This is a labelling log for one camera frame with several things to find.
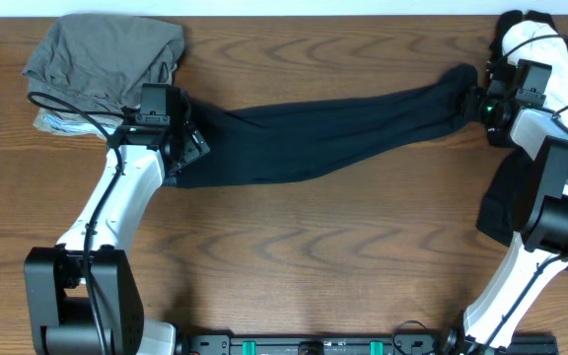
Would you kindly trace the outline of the folded light blue garment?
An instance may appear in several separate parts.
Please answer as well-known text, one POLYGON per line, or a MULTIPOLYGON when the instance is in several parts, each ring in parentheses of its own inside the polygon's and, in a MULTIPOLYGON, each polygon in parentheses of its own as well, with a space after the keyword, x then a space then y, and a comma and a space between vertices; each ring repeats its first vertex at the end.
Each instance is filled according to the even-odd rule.
POLYGON ((39 116, 35 121, 35 126, 43 131, 54 135, 74 136, 74 135, 96 135, 100 138, 105 136, 99 129, 85 119, 69 119, 55 113, 47 113, 39 116))

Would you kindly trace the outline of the black and white shirt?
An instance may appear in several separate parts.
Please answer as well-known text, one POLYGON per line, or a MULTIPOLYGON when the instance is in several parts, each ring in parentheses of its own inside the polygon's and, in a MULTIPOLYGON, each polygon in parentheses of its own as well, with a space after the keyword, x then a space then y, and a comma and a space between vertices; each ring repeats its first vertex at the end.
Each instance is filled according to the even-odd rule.
MULTIPOLYGON (((500 16, 488 62, 489 86, 512 82, 520 59, 552 66, 546 86, 544 107, 555 112, 568 128, 568 36, 560 34, 548 14, 510 11, 500 16)), ((508 156, 483 197, 477 229, 509 247, 513 236, 512 206, 529 180, 531 160, 500 128, 485 125, 488 139, 495 146, 510 146, 508 156)))

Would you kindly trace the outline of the black leggings with red waistband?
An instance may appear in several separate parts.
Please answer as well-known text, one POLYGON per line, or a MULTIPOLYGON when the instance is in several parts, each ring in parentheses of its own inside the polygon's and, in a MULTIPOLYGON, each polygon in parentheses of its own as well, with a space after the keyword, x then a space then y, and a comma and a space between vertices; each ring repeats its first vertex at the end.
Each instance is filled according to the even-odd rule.
POLYGON ((477 70, 460 64, 435 84, 373 98, 223 110, 191 103, 210 151, 167 176, 166 186, 198 188, 318 178, 387 150, 462 129, 459 104, 477 70))

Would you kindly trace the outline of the folded grey-brown trousers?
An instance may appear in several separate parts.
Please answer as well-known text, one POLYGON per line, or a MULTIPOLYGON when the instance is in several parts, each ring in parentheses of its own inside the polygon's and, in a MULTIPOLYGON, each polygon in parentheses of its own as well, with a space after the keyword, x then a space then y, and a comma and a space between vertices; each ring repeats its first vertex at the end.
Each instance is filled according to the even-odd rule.
POLYGON ((125 15, 67 15, 49 28, 22 76, 30 92, 83 110, 118 111, 139 105, 144 84, 170 84, 183 51, 180 25, 125 15))

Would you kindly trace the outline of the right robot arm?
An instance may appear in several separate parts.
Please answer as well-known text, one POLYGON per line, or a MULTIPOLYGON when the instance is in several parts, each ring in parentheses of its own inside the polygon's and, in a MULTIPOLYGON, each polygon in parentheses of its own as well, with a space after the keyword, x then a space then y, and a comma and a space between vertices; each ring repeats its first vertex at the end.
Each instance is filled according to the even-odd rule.
POLYGON ((461 314, 445 354, 534 353, 536 340, 513 341, 517 325, 544 287, 568 268, 568 128, 533 87, 471 89, 463 115, 493 128, 531 160, 529 180, 512 206, 513 236, 501 265, 461 314))

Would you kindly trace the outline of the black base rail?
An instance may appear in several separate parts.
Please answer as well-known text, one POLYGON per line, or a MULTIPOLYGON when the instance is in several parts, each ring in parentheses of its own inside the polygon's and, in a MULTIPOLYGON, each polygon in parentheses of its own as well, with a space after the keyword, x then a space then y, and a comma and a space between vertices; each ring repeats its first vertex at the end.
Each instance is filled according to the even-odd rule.
POLYGON ((432 334, 399 334, 396 337, 237 337, 195 335, 177 347, 188 355, 393 355, 440 354, 432 334))

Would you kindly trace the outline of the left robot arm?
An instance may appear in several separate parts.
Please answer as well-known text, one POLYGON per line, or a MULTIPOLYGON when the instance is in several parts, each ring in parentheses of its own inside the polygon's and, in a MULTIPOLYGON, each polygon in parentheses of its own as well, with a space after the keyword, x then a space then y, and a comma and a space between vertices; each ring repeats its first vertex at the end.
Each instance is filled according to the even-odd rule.
POLYGON ((141 105, 108 133, 96 114, 30 92, 38 107, 77 113, 106 138, 106 165, 83 211, 50 248, 24 264, 38 354, 178 354, 177 328, 144 315, 128 254, 146 207, 164 181, 209 147, 191 119, 188 94, 147 84, 141 105))

